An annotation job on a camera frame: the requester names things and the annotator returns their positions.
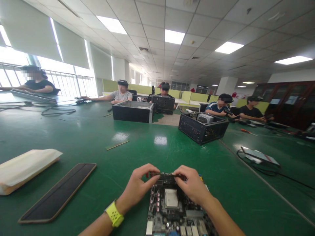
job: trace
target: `person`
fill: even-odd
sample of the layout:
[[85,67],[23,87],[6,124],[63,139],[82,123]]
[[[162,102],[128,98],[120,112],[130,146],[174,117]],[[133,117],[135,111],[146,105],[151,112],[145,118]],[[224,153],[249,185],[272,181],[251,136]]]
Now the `person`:
[[[262,100],[262,98],[257,96],[249,96],[247,98],[247,105],[240,108],[240,116],[241,118],[249,119],[249,120],[255,120],[259,122],[266,123],[267,119],[263,116],[261,111],[256,108],[259,104],[259,102]],[[273,116],[270,116],[268,120],[274,120]]]
[[91,100],[91,101],[111,101],[111,103],[117,104],[121,103],[123,101],[132,101],[132,93],[127,91],[128,90],[128,82],[126,80],[118,80],[118,87],[119,90],[116,90],[112,92],[110,95],[107,95],[105,97],[100,97],[100,98],[89,98],[87,96],[82,96],[81,98],[84,98],[85,100]]
[[[152,164],[146,164],[132,172],[130,180],[123,194],[114,201],[119,214],[125,215],[134,205],[136,205],[145,193],[156,183],[159,175],[155,175],[147,182],[142,181],[142,176],[149,172],[160,173],[159,169]],[[187,166],[180,166],[173,173],[174,175],[184,175],[187,181],[175,177],[177,185],[196,204],[200,205],[208,214],[220,236],[244,236],[243,231],[231,219],[224,210],[218,199],[216,199],[201,181],[198,172]],[[108,236],[113,230],[113,223],[106,212],[98,217],[79,236]]]
[[167,97],[170,97],[170,98],[174,98],[173,96],[169,95],[168,92],[170,91],[170,84],[169,83],[166,83],[166,82],[162,82],[160,84],[160,90],[161,90],[161,93],[159,94],[156,94],[156,95],[160,95],[160,96],[167,96]]
[[48,93],[54,92],[55,86],[52,82],[48,81],[46,72],[40,67],[29,65],[20,67],[23,73],[27,73],[29,79],[25,84],[18,87],[0,87],[0,90],[19,89],[32,93]]
[[233,99],[231,97],[231,95],[226,94],[226,93],[222,93],[217,102],[211,102],[205,110],[205,113],[208,113],[210,115],[214,115],[214,116],[229,116],[230,118],[235,118],[236,116],[234,114],[229,115],[226,112],[224,112],[224,110],[228,110],[228,105],[233,102]]

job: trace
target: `motherboard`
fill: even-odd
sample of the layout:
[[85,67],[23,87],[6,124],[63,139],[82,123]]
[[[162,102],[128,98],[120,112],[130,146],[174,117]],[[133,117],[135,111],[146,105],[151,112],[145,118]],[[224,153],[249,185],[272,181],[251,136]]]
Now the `motherboard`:
[[146,235],[217,236],[218,233],[201,206],[178,187],[174,175],[160,173],[151,188]]

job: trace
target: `gray t-shirt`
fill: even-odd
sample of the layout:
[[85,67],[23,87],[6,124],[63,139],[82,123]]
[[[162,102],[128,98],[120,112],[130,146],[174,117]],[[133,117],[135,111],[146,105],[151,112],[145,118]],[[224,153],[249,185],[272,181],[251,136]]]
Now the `gray t-shirt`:
[[131,92],[125,92],[124,94],[120,94],[119,90],[116,90],[110,94],[111,97],[113,97],[116,101],[126,101],[128,98],[132,99],[132,93]]

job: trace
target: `ceiling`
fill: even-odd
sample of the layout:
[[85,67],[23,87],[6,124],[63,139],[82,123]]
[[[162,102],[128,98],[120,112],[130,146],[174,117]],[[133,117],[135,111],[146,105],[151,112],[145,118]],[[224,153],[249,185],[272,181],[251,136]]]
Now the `ceiling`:
[[[194,0],[191,5],[184,4],[187,0],[63,0],[81,19],[57,0],[25,1],[150,78],[207,86],[232,76],[239,78],[237,85],[255,82],[246,85],[254,88],[272,73],[315,68],[315,60],[274,63],[298,55],[315,58],[314,0]],[[277,14],[283,16],[268,20]],[[127,35],[108,31],[96,15],[118,19]],[[164,42],[165,29],[185,33],[182,44]],[[215,52],[226,41],[245,46],[231,54]]]

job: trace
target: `smartwatch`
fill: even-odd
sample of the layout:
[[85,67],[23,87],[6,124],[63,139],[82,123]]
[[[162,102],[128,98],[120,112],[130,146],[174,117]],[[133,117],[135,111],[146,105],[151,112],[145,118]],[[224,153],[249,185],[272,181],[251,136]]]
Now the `smartwatch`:
[[118,227],[124,220],[124,216],[121,215],[116,208],[115,205],[116,199],[105,209],[104,212],[107,213],[107,215],[109,216],[109,218],[112,221],[112,226],[113,227]]

